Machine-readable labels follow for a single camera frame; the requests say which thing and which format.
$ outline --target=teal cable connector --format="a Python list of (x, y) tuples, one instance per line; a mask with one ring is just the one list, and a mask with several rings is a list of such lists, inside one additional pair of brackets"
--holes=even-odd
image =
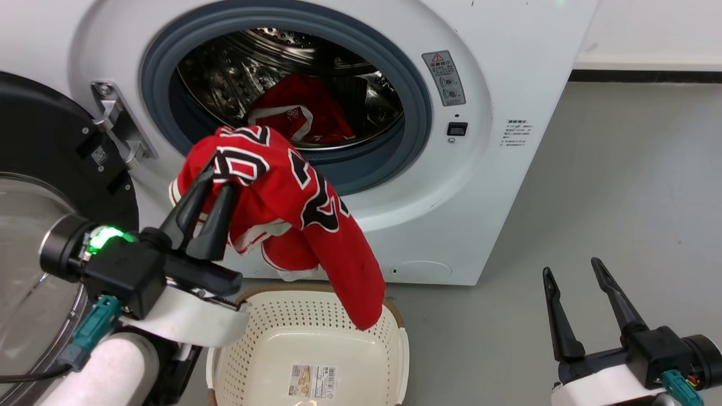
[(671, 369), (662, 374), (662, 386), (667, 390), (669, 396), (673, 397), (682, 406), (703, 406), (700, 394), (687, 382), (676, 369)]
[(58, 357), (59, 363), (65, 363), (80, 371), (90, 359), (90, 353), (100, 340), (117, 324), (123, 311), (121, 302), (113, 296), (100, 296), (90, 314), (73, 332), (73, 342), (69, 342)]

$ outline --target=glowing green led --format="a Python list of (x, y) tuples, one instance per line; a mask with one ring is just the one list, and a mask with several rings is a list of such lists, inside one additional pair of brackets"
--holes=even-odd
[(125, 234), (123, 231), (120, 231), (117, 228), (104, 227), (98, 232), (98, 234), (93, 236), (90, 241), (88, 241), (88, 253), (90, 253), (91, 255), (97, 254), (98, 251), (100, 251), (101, 248), (105, 245), (105, 243), (107, 243), (108, 240), (113, 237), (122, 237), (124, 240), (130, 243), (135, 241), (133, 236)]

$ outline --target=gray floor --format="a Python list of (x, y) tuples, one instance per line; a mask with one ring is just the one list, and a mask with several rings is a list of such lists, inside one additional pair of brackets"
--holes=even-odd
[[(722, 86), (569, 84), (479, 284), (388, 287), (412, 346), (404, 404), (548, 405), (544, 266), (587, 352), (619, 344), (591, 256), (651, 327), (722, 342), (721, 186)], [(206, 404), (202, 369), (182, 405)]]

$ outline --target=barcode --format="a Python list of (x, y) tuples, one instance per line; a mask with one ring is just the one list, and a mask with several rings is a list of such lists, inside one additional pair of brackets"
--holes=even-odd
[(326, 385), (326, 388), (333, 389), (334, 385), (336, 383), (336, 369), (335, 368), (329, 368), (329, 381)]

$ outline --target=laundry basket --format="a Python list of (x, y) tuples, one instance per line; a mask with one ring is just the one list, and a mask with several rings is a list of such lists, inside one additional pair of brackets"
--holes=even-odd
[(211, 406), (393, 406), (409, 378), (409, 340), (396, 307), (354, 327), (326, 285), (246, 292), (251, 318), (235, 344), (210, 350)]

